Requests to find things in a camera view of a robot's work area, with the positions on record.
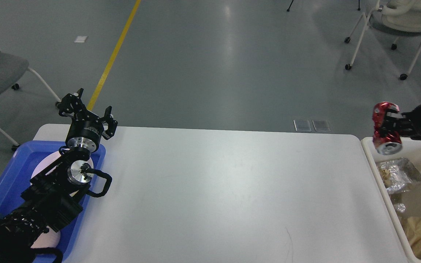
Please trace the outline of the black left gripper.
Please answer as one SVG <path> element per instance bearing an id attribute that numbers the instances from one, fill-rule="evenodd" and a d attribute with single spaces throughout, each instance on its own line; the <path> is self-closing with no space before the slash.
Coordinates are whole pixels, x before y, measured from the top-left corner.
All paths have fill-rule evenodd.
<path id="1" fill-rule="evenodd" d="M 102 136 L 105 140 L 115 136 L 118 122 L 112 115 L 112 106 L 105 108 L 104 116 L 99 118 L 99 123 L 88 121 L 90 111 L 81 100 L 83 91 L 84 89 L 80 88 L 74 93 L 66 94 L 58 103 L 58 115 L 72 119 L 65 140 L 66 145 L 69 148 L 86 148 L 93 153 L 98 150 Z"/>

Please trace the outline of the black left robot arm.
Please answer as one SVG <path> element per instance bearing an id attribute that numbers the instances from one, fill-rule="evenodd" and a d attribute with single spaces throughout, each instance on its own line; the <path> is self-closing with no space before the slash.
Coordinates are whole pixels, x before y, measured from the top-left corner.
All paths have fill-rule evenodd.
<path id="1" fill-rule="evenodd" d="M 59 115 L 72 120 L 60 157 L 30 179 L 31 185 L 21 193 L 24 203 L 0 218 L 0 263 L 32 263 L 43 254 L 62 262 L 64 255 L 58 248 L 33 248 L 33 244 L 42 233 L 58 232 L 75 220 L 83 211 L 84 196 L 100 198 L 110 188 L 112 177 L 94 169 L 88 160 L 99 149 L 101 138 L 115 135 L 118 123 L 111 106 L 103 117 L 89 111 L 81 100 L 83 91 L 56 103 Z"/>

